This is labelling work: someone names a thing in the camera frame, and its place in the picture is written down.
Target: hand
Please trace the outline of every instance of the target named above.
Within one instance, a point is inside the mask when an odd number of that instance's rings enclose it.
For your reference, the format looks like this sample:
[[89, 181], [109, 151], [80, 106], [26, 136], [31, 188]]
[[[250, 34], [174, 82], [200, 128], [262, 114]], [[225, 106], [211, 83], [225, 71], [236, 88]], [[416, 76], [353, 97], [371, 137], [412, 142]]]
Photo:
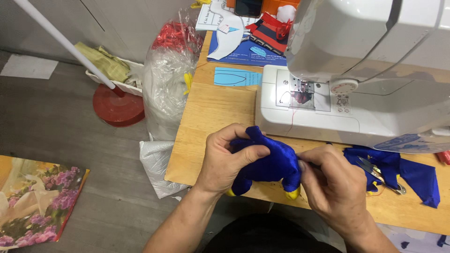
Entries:
[[231, 187], [244, 166], [270, 154], [269, 148], [263, 145], [249, 146], [232, 154], [231, 140], [250, 138], [245, 129], [243, 125], [234, 123], [208, 136], [202, 170], [195, 183], [196, 188], [223, 194]]
[[[297, 155], [309, 205], [330, 227], [351, 241], [370, 230], [368, 226], [376, 226], [366, 210], [367, 179], [361, 168], [351, 165], [332, 145]], [[321, 169], [312, 168], [308, 162]]]

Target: sewing machine dial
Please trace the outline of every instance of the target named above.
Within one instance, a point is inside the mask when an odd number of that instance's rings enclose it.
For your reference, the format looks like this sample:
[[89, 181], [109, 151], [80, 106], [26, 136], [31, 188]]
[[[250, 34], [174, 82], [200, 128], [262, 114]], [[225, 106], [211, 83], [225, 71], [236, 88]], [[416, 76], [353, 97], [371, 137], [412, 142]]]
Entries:
[[355, 79], [338, 79], [331, 81], [330, 87], [333, 94], [347, 94], [358, 88], [358, 81]]

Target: scissors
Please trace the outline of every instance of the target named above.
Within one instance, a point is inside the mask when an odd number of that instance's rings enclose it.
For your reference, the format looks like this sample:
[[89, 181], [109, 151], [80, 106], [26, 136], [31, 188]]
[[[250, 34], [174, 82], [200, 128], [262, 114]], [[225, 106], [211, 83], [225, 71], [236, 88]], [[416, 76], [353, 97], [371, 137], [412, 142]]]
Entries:
[[[386, 183], [384, 182], [384, 179], [374, 172], [374, 170], [375, 170], [376, 172], [378, 172], [378, 173], [380, 173], [382, 175], [381, 171], [377, 167], [375, 167], [375, 165], [371, 164], [369, 161], [367, 161], [366, 159], [364, 159], [362, 157], [358, 156], [358, 158], [362, 162], [356, 161], [356, 163], [358, 163], [361, 166], [361, 168], [363, 168], [365, 171], [370, 173], [372, 176], [378, 178], [382, 183], [384, 183], [384, 185], [386, 185]], [[402, 186], [401, 184], [399, 184], [399, 183], [397, 183], [397, 189], [393, 189], [393, 188], [390, 188], [390, 187], [388, 187], [388, 188], [392, 189], [397, 194], [401, 194], [401, 195], [406, 194], [406, 188], [404, 186]]]

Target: white sewing machine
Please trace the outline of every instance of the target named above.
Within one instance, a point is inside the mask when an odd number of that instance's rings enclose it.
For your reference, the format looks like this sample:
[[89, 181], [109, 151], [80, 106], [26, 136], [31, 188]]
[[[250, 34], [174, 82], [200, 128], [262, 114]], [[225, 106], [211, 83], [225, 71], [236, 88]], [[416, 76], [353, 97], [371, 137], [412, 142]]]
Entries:
[[450, 0], [301, 0], [285, 55], [263, 70], [261, 130], [450, 150]]

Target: wooden table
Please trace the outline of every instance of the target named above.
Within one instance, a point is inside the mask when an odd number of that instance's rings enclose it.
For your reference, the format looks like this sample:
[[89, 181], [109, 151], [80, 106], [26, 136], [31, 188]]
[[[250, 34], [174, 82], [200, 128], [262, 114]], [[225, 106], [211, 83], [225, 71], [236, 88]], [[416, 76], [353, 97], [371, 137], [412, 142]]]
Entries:
[[[262, 72], [260, 67], [207, 62], [212, 32], [206, 35], [197, 64], [175, 145], [167, 167], [165, 180], [194, 185], [202, 167], [206, 137], [234, 122], [246, 126], [255, 124], [255, 99], [258, 86], [224, 87], [214, 85], [215, 67], [228, 67]], [[270, 136], [294, 148], [296, 152], [324, 144], [323, 141]], [[338, 149], [349, 145], [334, 144]], [[405, 159], [436, 167], [441, 194], [438, 209], [421, 204], [420, 198], [400, 178], [408, 194], [397, 195], [385, 189], [379, 196], [367, 197], [367, 209], [376, 222], [450, 235], [450, 167], [438, 162], [433, 154], [401, 154]], [[244, 196], [286, 205], [310, 208], [304, 194], [294, 201], [288, 200], [278, 182], [253, 182]]]

